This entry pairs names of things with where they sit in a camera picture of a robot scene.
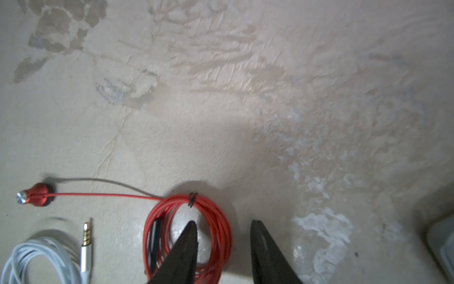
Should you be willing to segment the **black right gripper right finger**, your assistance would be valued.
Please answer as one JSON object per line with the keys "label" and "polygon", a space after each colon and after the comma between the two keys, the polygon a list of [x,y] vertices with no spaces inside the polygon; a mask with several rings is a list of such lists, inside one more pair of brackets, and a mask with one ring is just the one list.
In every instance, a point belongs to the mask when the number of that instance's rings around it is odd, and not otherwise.
{"label": "black right gripper right finger", "polygon": [[302,284],[263,222],[253,220],[250,232],[255,284]]}

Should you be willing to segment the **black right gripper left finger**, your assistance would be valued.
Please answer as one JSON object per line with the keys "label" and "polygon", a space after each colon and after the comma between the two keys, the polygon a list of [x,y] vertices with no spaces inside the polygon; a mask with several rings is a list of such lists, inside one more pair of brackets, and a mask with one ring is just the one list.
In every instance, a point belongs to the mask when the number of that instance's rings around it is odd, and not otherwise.
{"label": "black right gripper left finger", "polygon": [[189,221],[148,284],[194,284],[197,252],[197,225]]}

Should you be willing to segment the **red earphones with metal buds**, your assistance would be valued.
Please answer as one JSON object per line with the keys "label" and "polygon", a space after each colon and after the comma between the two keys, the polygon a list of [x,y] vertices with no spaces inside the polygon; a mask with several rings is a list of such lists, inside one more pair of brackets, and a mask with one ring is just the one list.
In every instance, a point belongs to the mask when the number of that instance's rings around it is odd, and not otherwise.
{"label": "red earphones with metal buds", "polygon": [[97,196],[157,201],[158,204],[150,211],[144,225],[143,260],[148,280],[157,274],[158,268],[170,253],[170,227],[177,210],[184,205],[196,208],[208,224],[211,250],[209,260],[195,269],[195,282],[217,284],[220,281],[222,270],[232,252],[233,237],[227,217],[209,198],[197,193],[177,194],[166,198],[127,194],[55,193],[50,185],[37,183],[30,189],[20,191],[17,200],[19,204],[43,207],[57,196]]}

